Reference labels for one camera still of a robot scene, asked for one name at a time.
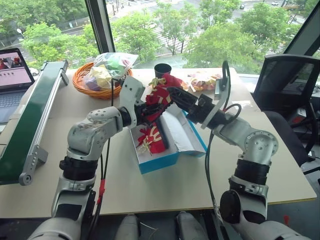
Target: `black mesh chair back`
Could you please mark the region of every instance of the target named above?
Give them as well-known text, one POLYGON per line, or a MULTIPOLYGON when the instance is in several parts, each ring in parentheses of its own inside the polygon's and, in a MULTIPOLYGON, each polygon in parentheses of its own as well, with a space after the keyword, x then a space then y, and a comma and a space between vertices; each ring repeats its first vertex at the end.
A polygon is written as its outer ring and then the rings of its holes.
POLYGON ((262 111, 286 116, 309 103, 320 71, 320 59, 292 54, 265 56, 253 98, 262 111))

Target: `blue tissue box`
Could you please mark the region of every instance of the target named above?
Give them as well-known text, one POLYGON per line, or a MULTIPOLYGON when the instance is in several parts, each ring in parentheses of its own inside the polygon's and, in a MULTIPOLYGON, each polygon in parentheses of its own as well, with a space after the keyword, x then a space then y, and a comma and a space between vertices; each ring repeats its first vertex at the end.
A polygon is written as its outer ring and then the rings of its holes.
MULTIPOLYGON (((172 104, 168 107, 160 117, 160 121, 169 147, 164 152, 152 155, 149 151, 141 152, 138 150, 139 147, 135 148, 142 174, 176 164, 180 154, 199 158, 206 153, 207 147, 194 124, 187 120, 186 114, 177 105, 172 104)), ((145 126, 140 125, 130 129, 134 146, 138 146, 138 138, 143 135, 140 129, 143 128, 145 126)))

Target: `orange wicker basket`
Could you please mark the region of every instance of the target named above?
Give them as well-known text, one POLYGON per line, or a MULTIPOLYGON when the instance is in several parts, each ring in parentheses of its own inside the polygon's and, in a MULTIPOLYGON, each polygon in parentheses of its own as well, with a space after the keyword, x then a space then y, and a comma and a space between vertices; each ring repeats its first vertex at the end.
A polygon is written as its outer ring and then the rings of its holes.
MULTIPOLYGON (((89 89, 86 89, 84 87, 84 76, 87 75, 91 69, 91 67, 94 65, 93 62, 87 63, 80 67, 73 75, 72 83, 75 89, 77 89, 80 93, 87 94, 91 97, 98 98, 98 99, 111 99, 112 93, 111 89, 103 90, 103 91, 92 91, 89 89)), ((132 76, 132 71, 129 69, 126 74, 123 76, 123 78, 126 78, 126 76, 132 76)), ((113 89, 113 97, 118 97, 120 94, 121 86, 117 86, 113 89)))

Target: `laptop keyboard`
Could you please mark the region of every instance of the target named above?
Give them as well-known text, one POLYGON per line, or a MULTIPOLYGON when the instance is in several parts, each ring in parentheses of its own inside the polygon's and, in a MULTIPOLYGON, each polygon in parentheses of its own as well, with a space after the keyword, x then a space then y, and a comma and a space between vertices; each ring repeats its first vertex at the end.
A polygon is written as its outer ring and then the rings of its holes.
POLYGON ((18 106, 24 94, 24 92, 15 92, 0 95, 0 109, 18 106))

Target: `black cup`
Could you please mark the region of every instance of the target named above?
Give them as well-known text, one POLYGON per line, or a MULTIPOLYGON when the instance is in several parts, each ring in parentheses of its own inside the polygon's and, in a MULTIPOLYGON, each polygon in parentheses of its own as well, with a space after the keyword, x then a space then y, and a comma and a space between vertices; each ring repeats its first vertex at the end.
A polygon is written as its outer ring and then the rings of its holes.
POLYGON ((155 77, 160 79, 164 74, 171 73, 171 66, 166 63, 159 63, 154 66, 155 77))

